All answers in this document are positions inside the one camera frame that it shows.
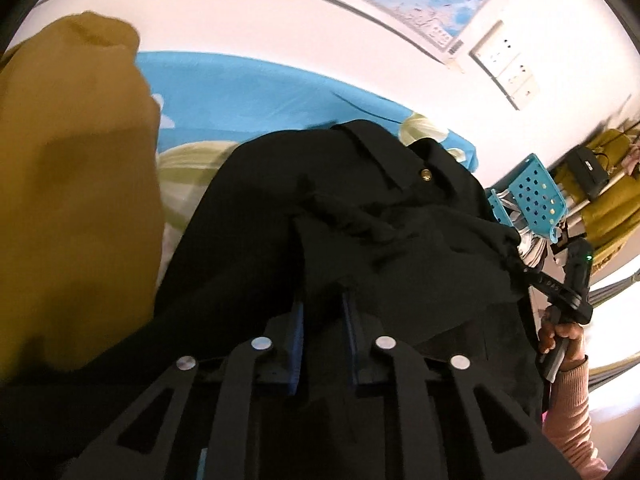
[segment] black coat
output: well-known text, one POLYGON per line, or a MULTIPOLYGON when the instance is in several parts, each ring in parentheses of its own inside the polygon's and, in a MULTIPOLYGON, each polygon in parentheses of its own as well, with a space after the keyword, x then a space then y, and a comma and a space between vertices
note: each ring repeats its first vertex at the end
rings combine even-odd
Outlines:
MULTIPOLYGON (((332 316, 326 295, 347 281, 389 335, 425 356, 467 355, 539 421, 543 383, 527 286, 514 264, 518 244, 478 181, 434 140, 406 148, 369 121, 269 134, 239 146, 210 184, 158 291, 154 320, 65 377, 93 385, 101 400, 16 386, 0 395, 0 416, 27 449, 77 452, 171 362, 229 354, 288 312, 298 293, 310 313, 306 329, 321 333, 332 316), (105 384, 136 387, 107 395, 105 384), (34 439, 44 413, 49 433, 34 439)), ((343 404, 332 398, 308 412, 343 404)), ((360 425, 370 433, 373 419, 357 415, 363 406, 339 408, 351 416, 338 416, 348 424, 331 431, 357 434, 360 425)), ((350 462, 347 455, 340 461, 350 462)))

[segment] teal basket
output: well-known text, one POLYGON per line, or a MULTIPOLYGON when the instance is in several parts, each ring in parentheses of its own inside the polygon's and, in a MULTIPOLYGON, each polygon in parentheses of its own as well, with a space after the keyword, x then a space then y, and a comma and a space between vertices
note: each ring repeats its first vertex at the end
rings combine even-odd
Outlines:
POLYGON ((566 202, 536 155, 529 155, 488 193, 498 222, 513 226, 495 189, 509 189, 533 233, 558 242, 556 226, 566 214, 566 202))

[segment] yellow hanging clothes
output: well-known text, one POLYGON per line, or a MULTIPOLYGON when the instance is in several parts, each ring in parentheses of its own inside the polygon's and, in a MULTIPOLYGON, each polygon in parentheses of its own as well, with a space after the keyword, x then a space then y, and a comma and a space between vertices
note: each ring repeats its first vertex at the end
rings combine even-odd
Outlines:
POLYGON ((138 45, 85 12, 0 60, 0 381, 81 367, 152 317, 160 111, 138 45))
MULTIPOLYGON (((607 130, 587 143, 602 167, 613 174, 629 151, 629 138, 618 130, 607 130)), ((558 168, 557 184, 580 203, 586 200, 578 183, 565 164, 558 168)), ((587 240, 595 248, 592 272, 600 270, 624 247, 626 241, 640 225, 640 180, 638 174, 625 175, 611 189, 580 211, 587 240)))

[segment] pink sweater sleeve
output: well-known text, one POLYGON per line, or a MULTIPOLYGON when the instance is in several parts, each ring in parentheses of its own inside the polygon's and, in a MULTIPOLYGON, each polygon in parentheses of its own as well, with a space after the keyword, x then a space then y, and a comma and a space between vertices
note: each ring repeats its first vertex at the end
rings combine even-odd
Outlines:
POLYGON ((588 359, 574 370, 558 372, 542 431, 582 480, 602 480, 607 475, 609 469, 591 441, 588 359))

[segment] metal rivet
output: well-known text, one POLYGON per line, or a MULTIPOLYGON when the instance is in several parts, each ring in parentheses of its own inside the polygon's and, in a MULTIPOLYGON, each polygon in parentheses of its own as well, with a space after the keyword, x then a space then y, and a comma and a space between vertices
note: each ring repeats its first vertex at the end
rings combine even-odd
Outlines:
POLYGON ((190 355, 185 355, 184 357, 178 359, 175 362, 175 365, 183 372, 186 372, 187 370, 191 370, 196 365, 196 359, 191 357, 190 355))
POLYGON ((251 341, 251 346, 256 350, 268 350, 273 342, 268 337, 257 337, 251 341))
POLYGON ((378 348, 382 348, 383 350, 391 350, 396 346, 396 340, 388 335, 381 335, 378 339, 376 339, 376 346, 378 348))
POLYGON ((466 370, 471 366, 471 361, 463 355, 454 355, 449 362, 458 370, 466 370))

